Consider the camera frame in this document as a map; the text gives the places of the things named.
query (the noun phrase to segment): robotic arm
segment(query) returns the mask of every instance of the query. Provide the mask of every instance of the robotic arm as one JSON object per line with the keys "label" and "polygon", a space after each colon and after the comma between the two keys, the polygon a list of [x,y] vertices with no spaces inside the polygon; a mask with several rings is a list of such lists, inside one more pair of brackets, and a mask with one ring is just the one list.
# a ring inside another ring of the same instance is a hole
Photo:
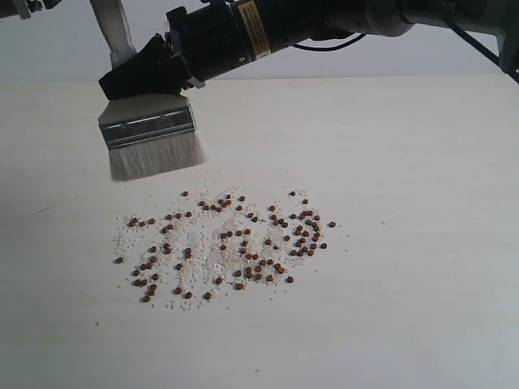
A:
{"label": "robotic arm", "polygon": [[[208,5],[197,11],[187,13],[179,7],[168,12],[169,31],[155,35],[130,59],[115,66],[112,58],[113,70],[100,80],[110,100],[201,88],[209,79],[287,47],[311,49],[298,45],[309,38],[326,41],[360,34],[352,40],[357,41],[365,35],[400,36],[414,24],[451,28],[519,83],[519,0],[201,1]],[[92,5],[96,2],[103,0],[92,0]],[[20,4],[33,3],[40,2],[0,0],[0,17],[16,15]],[[499,55],[467,31],[496,36]],[[126,46],[132,49],[129,40]]]}

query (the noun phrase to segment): table surface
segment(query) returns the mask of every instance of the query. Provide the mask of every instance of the table surface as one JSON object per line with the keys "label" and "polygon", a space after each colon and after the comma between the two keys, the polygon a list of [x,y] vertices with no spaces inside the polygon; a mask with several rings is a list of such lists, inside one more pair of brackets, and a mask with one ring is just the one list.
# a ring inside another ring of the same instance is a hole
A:
{"label": "table surface", "polygon": [[[519,386],[517,86],[279,79],[188,96],[211,160],[113,184],[94,83],[0,86],[2,387]],[[305,190],[338,224],[328,250],[290,287],[183,310],[166,309],[170,284],[140,303],[139,253],[112,263],[123,217],[236,187],[259,209]]]}

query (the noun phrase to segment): white bristles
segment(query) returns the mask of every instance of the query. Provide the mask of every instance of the white bristles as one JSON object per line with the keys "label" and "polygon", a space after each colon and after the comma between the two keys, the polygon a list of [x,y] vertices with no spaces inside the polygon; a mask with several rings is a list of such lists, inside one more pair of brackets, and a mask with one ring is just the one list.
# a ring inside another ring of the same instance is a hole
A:
{"label": "white bristles", "polygon": [[203,164],[207,154],[192,131],[109,151],[112,180],[124,182]]}

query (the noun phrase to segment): yellow label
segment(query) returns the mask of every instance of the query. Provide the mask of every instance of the yellow label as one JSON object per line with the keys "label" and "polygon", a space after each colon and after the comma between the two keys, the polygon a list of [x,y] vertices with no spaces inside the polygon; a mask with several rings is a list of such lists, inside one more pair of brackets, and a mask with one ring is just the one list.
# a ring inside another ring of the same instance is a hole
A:
{"label": "yellow label", "polygon": [[257,59],[270,55],[270,43],[254,0],[238,6]]}

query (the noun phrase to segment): brush handle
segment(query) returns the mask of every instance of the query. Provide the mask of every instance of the brush handle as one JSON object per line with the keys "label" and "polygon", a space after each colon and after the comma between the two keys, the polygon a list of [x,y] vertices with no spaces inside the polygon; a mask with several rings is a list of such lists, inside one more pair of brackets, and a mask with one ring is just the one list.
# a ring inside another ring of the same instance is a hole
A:
{"label": "brush handle", "polygon": [[110,61],[115,68],[137,53],[131,43],[127,16],[120,0],[90,0],[90,4],[110,48]]}

